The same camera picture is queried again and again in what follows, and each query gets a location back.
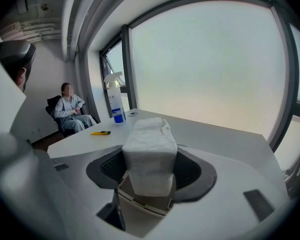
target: light blue pants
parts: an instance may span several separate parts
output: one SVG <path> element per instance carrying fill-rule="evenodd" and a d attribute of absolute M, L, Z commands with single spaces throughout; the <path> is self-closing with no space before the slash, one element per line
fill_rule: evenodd
<path fill-rule="evenodd" d="M 75 115 L 73 119 L 66 121 L 63 125 L 64 129 L 73 129 L 75 133 L 83 131 L 85 126 L 95 126 L 97 123 L 89 114 Z"/>

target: ceiling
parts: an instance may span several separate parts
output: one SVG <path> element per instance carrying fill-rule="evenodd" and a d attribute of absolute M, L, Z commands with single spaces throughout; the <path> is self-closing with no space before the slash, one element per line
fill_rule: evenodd
<path fill-rule="evenodd" d="M 26 0 L 27 12 L 19 14 L 14 4 L 0 21 L 0 30 L 15 22 L 61 18 L 64 0 Z M 75 18 L 81 0 L 74 0 L 70 18 Z"/>

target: yellow utility knife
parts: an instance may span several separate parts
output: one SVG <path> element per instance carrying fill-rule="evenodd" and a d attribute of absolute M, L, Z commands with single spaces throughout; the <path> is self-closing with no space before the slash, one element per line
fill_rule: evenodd
<path fill-rule="evenodd" d="M 111 133 L 111 131 L 95 131 L 93 133 L 91 133 L 91 135 L 109 135 Z"/>

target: black office chair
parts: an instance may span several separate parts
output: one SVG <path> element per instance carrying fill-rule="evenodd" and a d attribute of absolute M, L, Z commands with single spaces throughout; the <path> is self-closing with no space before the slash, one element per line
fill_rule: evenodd
<path fill-rule="evenodd" d="M 54 112 L 54 110 L 55 110 L 55 108 L 56 108 L 56 105 L 57 105 L 57 103 L 58 103 L 58 101 L 59 101 L 59 99 L 61 98 L 61 96 L 60 95 L 58 95 L 58 96 L 55 96 L 55 97 L 53 97 L 53 98 L 49 98 L 49 99 L 47 99 L 46 101 L 48 102 L 48 106 L 46 106 L 45 107 L 45 111 L 53 118 L 53 120 L 56 122 L 56 124 L 58 125 L 58 130 L 59 130 L 59 132 L 63 135 L 63 137 L 67 137 L 67 136 L 69 136 L 69 135 L 72 135 L 72 134 L 75 134 L 75 131 L 73 130 L 73 129 L 66 129 L 66 130 L 63 130 L 62 129 L 62 127 L 61 127 L 61 121 L 60 121 L 60 118 L 54 118 L 54 116 L 53 116 L 53 112 Z"/>

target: tissue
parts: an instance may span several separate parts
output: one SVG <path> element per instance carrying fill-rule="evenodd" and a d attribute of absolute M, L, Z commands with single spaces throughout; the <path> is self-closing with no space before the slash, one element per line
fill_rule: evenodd
<path fill-rule="evenodd" d="M 138 120 L 122 147 L 133 191 L 139 196 L 166 197 L 173 183 L 177 144 L 166 120 Z"/>

